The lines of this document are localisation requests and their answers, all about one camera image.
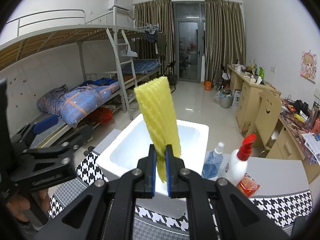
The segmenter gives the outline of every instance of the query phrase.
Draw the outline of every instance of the air conditioner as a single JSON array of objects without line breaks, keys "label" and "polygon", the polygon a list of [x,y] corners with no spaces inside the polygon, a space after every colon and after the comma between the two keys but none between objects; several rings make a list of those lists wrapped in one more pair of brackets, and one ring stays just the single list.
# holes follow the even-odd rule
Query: air conditioner
[{"label": "air conditioner", "polygon": [[111,10],[113,10],[114,7],[117,7],[117,9],[124,11],[124,12],[127,12],[127,13],[130,12],[129,9],[119,5],[117,0],[109,0],[108,9],[111,11]]}]

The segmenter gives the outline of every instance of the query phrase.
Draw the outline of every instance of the red snack package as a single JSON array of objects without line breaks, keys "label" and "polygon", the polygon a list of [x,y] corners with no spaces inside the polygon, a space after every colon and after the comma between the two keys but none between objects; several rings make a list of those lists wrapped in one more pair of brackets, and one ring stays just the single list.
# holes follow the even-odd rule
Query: red snack package
[{"label": "red snack package", "polygon": [[243,195],[251,197],[252,194],[260,188],[260,185],[246,173],[237,185],[237,188],[243,193]]}]

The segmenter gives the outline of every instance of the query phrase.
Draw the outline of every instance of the red pump nozzle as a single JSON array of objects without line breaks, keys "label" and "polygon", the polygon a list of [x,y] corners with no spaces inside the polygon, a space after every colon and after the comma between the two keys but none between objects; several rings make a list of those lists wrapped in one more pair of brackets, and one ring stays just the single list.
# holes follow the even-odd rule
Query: red pump nozzle
[{"label": "red pump nozzle", "polygon": [[249,156],[252,152],[252,143],[257,138],[255,134],[248,135],[242,142],[242,146],[240,147],[237,157],[241,161],[246,161],[249,159]]}]

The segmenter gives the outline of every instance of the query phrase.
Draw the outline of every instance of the white basin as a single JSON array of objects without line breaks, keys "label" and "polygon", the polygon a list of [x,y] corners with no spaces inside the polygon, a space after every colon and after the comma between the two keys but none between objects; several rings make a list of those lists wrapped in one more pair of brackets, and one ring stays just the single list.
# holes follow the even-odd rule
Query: white basin
[{"label": "white basin", "polygon": [[[185,167],[201,174],[208,142],[209,127],[199,123],[177,120],[181,145],[181,159]],[[137,167],[138,160],[148,156],[152,140],[143,115],[138,115],[103,151],[96,163],[108,180],[118,179]],[[159,214],[180,218],[186,211],[185,199],[168,197],[167,183],[162,183],[156,172],[153,199],[137,199],[137,204]]]}]

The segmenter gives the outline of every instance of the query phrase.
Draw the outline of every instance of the metal bed frame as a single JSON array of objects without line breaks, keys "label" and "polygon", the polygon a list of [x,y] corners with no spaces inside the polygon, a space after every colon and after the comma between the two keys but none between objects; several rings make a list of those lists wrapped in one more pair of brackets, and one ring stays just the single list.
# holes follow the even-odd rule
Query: metal bed frame
[{"label": "metal bed frame", "polygon": [[[59,11],[81,11],[83,13],[83,16],[55,17],[55,18],[49,18],[44,20],[38,20],[35,22],[27,23],[27,24],[22,24],[22,25],[20,24],[21,19],[25,17],[42,14],[42,13],[59,12]],[[102,77],[109,75],[110,78],[112,78],[112,76],[116,74],[119,85],[120,85],[120,89],[115,93],[113,93],[109,100],[111,100],[112,98],[120,94],[121,107],[125,113],[128,111],[129,118],[133,120],[133,115],[132,115],[132,111],[130,109],[129,104],[135,99],[135,96],[133,96],[129,100],[126,90],[132,86],[137,86],[138,82],[149,79],[150,76],[152,76],[153,74],[160,72],[160,68],[157,70],[151,71],[147,75],[139,75],[139,77],[137,78],[132,57],[129,57],[128,61],[120,62],[119,46],[126,46],[127,49],[131,49],[129,39],[140,38],[143,36],[145,30],[151,30],[156,26],[135,20],[134,29],[119,27],[117,25],[118,12],[126,13],[118,9],[117,7],[114,7],[112,11],[109,11],[106,14],[103,14],[93,20],[86,22],[86,15],[84,10],[60,9],[60,10],[49,10],[49,11],[37,12],[37,13],[33,13],[33,14],[29,14],[29,15],[25,15],[25,16],[13,19],[7,22],[7,24],[15,21],[18,22],[17,37],[0,46],[0,70],[17,62],[18,60],[21,60],[22,58],[28,57],[37,52],[50,49],[50,48],[55,48],[62,45],[66,45],[66,44],[77,43],[79,47],[79,57],[80,57],[80,63],[81,63],[81,69],[82,69],[84,81],[87,80],[87,77],[91,79],[92,76],[95,76],[97,79],[98,75],[99,76],[102,75]],[[107,15],[111,13],[113,13],[113,25],[99,24],[100,19],[104,17],[107,23]],[[39,22],[49,21],[49,20],[70,19],[70,18],[83,19],[84,23],[79,25],[67,25],[67,26],[47,28],[47,29],[27,33],[20,36],[20,28],[23,28],[25,26],[39,23]],[[97,20],[98,24],[93,25],[92,22],[95,20]],[[116,58],[116,71],[108,71],[103,73],[86,73],[85,67],[84,67],[84,60],[83,60],[82,43],[84,41],[104,40],[104,39],[109,39],[111,42],[111,45],[115,54],[115,58]],[[118,43],[118,39],[123,39],[125,43]],[[132,78],[125,80],[124,75],[122,73],[121,66],[128,63],[131,64]],[[39,147],[44,147],[44,146],[48,147],[52,145],[59,137],[61,137],[69,129],[70,128],[68,127],[68,125],[65,124],[65,126],[60,127],[58,131],[53,132],[51,137],[45,138],[43,142],[39,144]]]}]

